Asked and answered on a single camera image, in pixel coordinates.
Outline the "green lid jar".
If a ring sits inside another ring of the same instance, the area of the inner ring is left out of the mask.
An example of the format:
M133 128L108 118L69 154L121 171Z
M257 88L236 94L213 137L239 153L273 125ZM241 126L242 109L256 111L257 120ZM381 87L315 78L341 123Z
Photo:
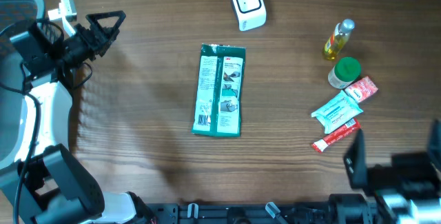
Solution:
M361 64L353 57L341 58L328 74L328 82L337 89L351 85L361 73Z

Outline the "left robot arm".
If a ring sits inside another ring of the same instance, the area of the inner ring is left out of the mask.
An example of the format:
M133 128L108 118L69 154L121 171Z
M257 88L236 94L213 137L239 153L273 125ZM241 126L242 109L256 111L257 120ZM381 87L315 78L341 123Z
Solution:
M58 112L44 114L32 95L32 82L49 75L52 82L71 87L65 75L87 60L102 57L112 45L125 19L122 10L87 15L89 28L77 24L68 39L50 41L39 24L48 19L24 19L6 27L6 34L21 54L21 69L29 72L19 94L32 100L35 121L26 157L1 170L1 191L13 205L13 221L19 223L82 223L107 214L105 198L93 176L59 141L62 137Z

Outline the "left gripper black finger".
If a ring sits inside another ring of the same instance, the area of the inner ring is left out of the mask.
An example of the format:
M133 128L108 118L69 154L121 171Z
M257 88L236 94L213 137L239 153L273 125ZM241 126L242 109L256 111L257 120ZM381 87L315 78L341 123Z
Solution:
M103 29L103 40L114 41L118 36L120 26L126 15L124 11L107 12L101 19L101 27Z
M102 33L103 29L99 24L98 20L102 18L101 13L87 14L85 16L87 21L90 23L90 29L96 34Z

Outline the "clear yellow liquid bottle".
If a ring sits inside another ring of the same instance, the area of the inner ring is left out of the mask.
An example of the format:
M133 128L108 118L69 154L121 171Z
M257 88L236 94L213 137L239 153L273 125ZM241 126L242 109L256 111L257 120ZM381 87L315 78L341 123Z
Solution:
M345 19L336 24L333 33L328 38L322 50L324 59L329 61L336 59L337 55L348 42L355 26L355 22L352 19Z

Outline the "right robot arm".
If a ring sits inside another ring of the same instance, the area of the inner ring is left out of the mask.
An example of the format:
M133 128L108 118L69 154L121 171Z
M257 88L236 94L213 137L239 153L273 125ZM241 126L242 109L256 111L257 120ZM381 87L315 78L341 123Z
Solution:
M439 223L440 121L433 122L424 152L394 154L388 165L368 167L362 130L343 156L349 184L361 195L329 197L334 223Z

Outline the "green gloves package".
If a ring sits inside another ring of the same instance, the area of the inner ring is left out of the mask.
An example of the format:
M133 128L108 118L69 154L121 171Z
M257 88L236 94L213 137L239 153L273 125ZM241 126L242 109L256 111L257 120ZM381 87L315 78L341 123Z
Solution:
M228 45L201 46L192 133L239 137L241 90L246 49Z

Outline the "red stick sachet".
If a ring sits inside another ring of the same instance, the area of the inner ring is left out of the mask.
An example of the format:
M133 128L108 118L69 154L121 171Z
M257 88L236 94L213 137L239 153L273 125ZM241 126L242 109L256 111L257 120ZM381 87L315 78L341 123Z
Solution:
M311 147L319 152L324 152L330 145L333 145L337 141L349 136L353 132L359 130L361 125L356 118L351 119L344 125L340 126L338 129L334 130L332 133L328 134L324 138L311 144Z

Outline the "teal snack wrapper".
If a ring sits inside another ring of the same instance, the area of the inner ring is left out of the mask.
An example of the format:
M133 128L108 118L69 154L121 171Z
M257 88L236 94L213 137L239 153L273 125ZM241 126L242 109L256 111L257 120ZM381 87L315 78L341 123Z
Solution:
M334 98L311 113L324 127L324 133L330 134L355 116L363 113L357 102L341 90Z

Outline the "red white small carton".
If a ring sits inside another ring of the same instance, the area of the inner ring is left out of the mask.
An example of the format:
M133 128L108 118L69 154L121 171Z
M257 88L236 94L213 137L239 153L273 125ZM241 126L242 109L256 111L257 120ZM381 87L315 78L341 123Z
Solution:
M369 77L363 77L359 81L345 88L345 93L356 103L361 103L373 96L378 91L378 87Z

